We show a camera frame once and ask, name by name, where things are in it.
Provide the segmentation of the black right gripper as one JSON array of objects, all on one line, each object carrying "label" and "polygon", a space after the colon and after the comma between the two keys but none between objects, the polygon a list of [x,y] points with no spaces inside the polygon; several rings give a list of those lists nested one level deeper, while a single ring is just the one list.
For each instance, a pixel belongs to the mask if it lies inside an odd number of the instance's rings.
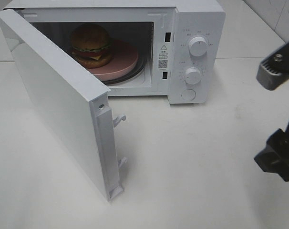
[{"label": "black right gripper", "polygon": [[289,42],[260,62],[256,79],[269,91],[289,80]]}]

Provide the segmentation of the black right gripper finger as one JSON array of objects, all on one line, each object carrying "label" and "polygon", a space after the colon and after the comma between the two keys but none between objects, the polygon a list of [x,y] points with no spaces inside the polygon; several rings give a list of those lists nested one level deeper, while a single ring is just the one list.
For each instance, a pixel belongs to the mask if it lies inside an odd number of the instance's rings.
[{"label": "black right gripper finger", "polygon": [[255,157],[262,171],[278,174],[289,182],[289,133],[278,129],[266,141],[266,146]]}]

